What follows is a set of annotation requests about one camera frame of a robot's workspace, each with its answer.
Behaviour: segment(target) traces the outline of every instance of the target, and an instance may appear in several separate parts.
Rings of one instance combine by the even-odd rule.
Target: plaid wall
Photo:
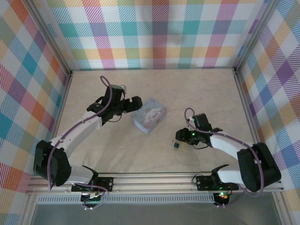
[[[242,69],[260,138],[300,224],[300,0],[281,0]]]
[[[262,4],[261,8],[259,9],[259,12],[257,13],[257,15],[256,15],[256,17],[253,21],[253,24],[252,24],[252,26],[251,26],[244,42],[243,42],[243,45],[240,48],[240,51],[239,51],[239,53],[238,53],[238,55],[237,55],[237,57],[234,61],[233,67],[236,67],[238,65],[238,63],[240,61],[240,57],[244,53],[244,50],[245,50],[246,46],[248,45],[249,41],[251,40],[253,32],[254,32],[255,28],[257,27],[258,22],[260,21],[260,19],[261,19],[261,17],[262,17],[262,15],[263,15],[263,13],[264,13],[264,11],[265,11],[265,9],[266,9],[269,2],[270,2],[270,0],[264,0],[263,1],[263,4]]]
[[[0,5],[0,224],[14,225],[67,76],[21,0]]]
[[[61,49],[73,59],[74,69],[231,67],[263,4],[263,0],[35,2],[58,42],[65,43]]]

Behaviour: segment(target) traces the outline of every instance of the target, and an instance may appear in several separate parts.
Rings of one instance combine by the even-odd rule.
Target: metal frame
[[[61,53],[58,45],[56,44],[54,37],[52,36],[51,32],[48,29],[47,24],[44,22],[43,18],[38,12],[38,9],[36,8],[35,4],[32,2],[32,0],[22,0],[25,7],[31,14],[33,20],[37,24],[38,29],[41,31],[42,35],[44,36],[46,42],[50,46],[51,50],[53,51],[55,57],[57,58],[58,62],[64,69],[64,71],[71,76],[72,70],[68,66],[67,61],[65,60],[65,57]]]
[[[267,23],[269,22],[269,19],[271,18],[273,12],[275,11],[277,5],[279,4],[280,0],[270,0],[265,11],[263,12],[263,15],[261,19],[258,21],[257,26],[255,27],[255,30],[253,31],[252,37],[247,44],[244,52],[242,53],[240,60],[238,62],[238,65],[236,66],[236,71],[240,72],[240,70],[245,65],[250,53],[252,52],[255,44],[259,40],[260,36],[263,33],[263,30],[265,29]]]
[[[71,82],[73,79],[73,74],[71,74],[68,78],[67,78],[67,83],[66,83],[66,89],[65,89],[65,93],[64,96],[62,97],[62,101],[60,104],[60,109],[53,127],[53,131],[52,131],[52,135],[51,135],[51,139],[55,138],[58,132],[58,128],[60,126],[60,121],[61,121],[61,117],[62,117],[62,113],[64,111],[65,105],[66,105],[66,101],[67,101],[67,97],[70,91],[70,87],[71,87]]]
[[[247,58],[249,57],[251,51],[253,50],[257,40],[259,39],[260,35],[262,34],[269,18],[271,17],[272,13],[276,9],[280,0],[271,0],[264,11],[264,14],[259,21],[252,38],[247,45],[244,53],[242,54],[240,61],[235,70],[233,70],[234,79],[236,81],[237,89],[242,101],[242,105],[244,108],[244,112],[246,114],[247,122],[250,127],[251,135],[255,142],[259,141],[259,136],[257,134],[257,130],[255,128],[255,124],[253,118],[250,114],[250,109],[247,104],[245,92],[243,91],[241,82],[239,80],[238,75],[235,71],[240,71],[241,68],[246,63]],[[61,103],[60,111],[58,114],[58,118],[56,120],[56,124],[53,129],[52,136],[56,136],[59,123],[61,120],[61,116],[63,113],[63,109],[66,103],[66,99],[68,96],[68,91],[70,88],[70,84],[72,81],[72,71],[68,67],[67,62],[65,61],[62,53],[60,52],[59,48],[57,47],[50,31],[48,30],[47,25],[44,23],[43,19],[38,13],[35,5],[32,3],[32,0],[23,0],[25,6],[29,10],[29,12],[33,15],[35,22],[37,23],[39,29],[41,30],[42,34],[44,35],[47,43],[50,45],[51,49],[54,52],[54,55],[58,58],[60,64],[64,67],[65,71],[69,74],[69,79],[67,81],[66,91]],[[131,199],[127,198],[128,196],[172,196],[176,195],[179,199],[183,200],[186,199],[188,202],[193,202],[193,196],[197,196],[199,199],[207,198],[207,201],[204,202],[212,202],[210,199],[212,196],[213,191],[197,191],[196,185],[194,185],[191,181],[193,176],[199,172],[168,172],[168,173],[105,173],[101,174],[101,177],[114,177],[114,187],[113,191],[110,193],[112,198],[114,197],[121,197],[122,199]],[[202,175],[210,175],[210,172],[200,172]],[[286,204],[286,196],[283,193],[283,187],[281,182],[274,183],[264,189],[265,192],[273,192],[274,201],[280,216],[280,219],[283,224],[296,224],[293,220],[293,216],[291,216],[291,211],[288,208],[288,204]],[[60,187],[54,187],[52,192],[47,191],[47,181],[42,179],[41,177],[34,176],[30,182],[27,194],[29,194],[27,207],[25,209],[25,213],[22,219],[19,220],[19,224],[28,225],[31,223],[35,206],[41,202],[57,203],[57,199],[59,202],[63,203],[74,203],[78,202],[78,197],[80,194],[75,195],[71,193],[71,184],[63,185]]]
[[[219,191],[198,191],[192,183],[195,174],[209,176],[210,172],[155,172],[155,173],[102,173],[101,177],[114,177],[112,195],[119,194],[198,194],[219,193]],[[34,176],[31,179],[27,194],[29,195],[73,195],[72,184],[53,187],[48,192],[48,181]],[[264,192],[281,192],[281,182],[276,182],[264,189]]]
[[[101,197],[99,202],[105,201],[107,196]],[[214,203],[212,193],[198,194],[149,194],[149,195],[109,195],[106,204],[172,204],[172,203]],[[34,200],[37,204],[82,204],[81,195],[37,195]]]
[[[247,99],[246,99],[246,94],[245,94],[245,90],[243,89],[243,85],[241,83],[241,80],[239,78],[239,74],[237,73],[236,69],[232,69],[232,73],[233,73],[233,77],[236,83],[236,86],[238,88],[238,92],[240,95],[240,99],[242,101],[242,105],[244,108],[244,112],[247,118],[247,122],[250,128],[250,132],[252,135],[252,138],[254,140],[255,143],[260,141],[260,137],[258,135],[253,117],[251,115],[251,110],[249,107],[249,104],[247,103]],[[295,218],[292,214],[292,210],[289,206],[289,204],[287,203],[287,198],[286,198],[286,194],[285,192],[273,192],[273,197],[274,197],[274,202],[281,220],[281,223],[283,225],[289,224],[289,225],[295,225],[296,221]]]

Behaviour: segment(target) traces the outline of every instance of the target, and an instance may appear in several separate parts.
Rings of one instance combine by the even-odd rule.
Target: aluminum rail
[[[210,172],[170,172],[170,173],[103,173],[101,177],[114,177],[113,190],[110,194],[187,194],[187,193],[218,193],[218,191],[198,191],[192,183],[192,177],[200,173],[210,175]],[[47,180],[34,176],[31,179],[27,194],[57,195],[74,194],[72,184],[53,187],[48,192]],[[264,192],[282,192],[281,182],[276,182],[264,188]]]

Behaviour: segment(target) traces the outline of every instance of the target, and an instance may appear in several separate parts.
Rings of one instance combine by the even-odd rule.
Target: gray floor
[[[272,193],[242,196],[235,204],[104,204],[90,211],[79,204],[37,205],[32,225],[279,225]]]

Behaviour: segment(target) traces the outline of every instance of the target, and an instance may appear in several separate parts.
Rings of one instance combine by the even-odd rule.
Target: blue box
[[[167,108],[155,100],[149,98],[143,106],[131,114],[133,123],[143,132],[148,134],[166,116]]]

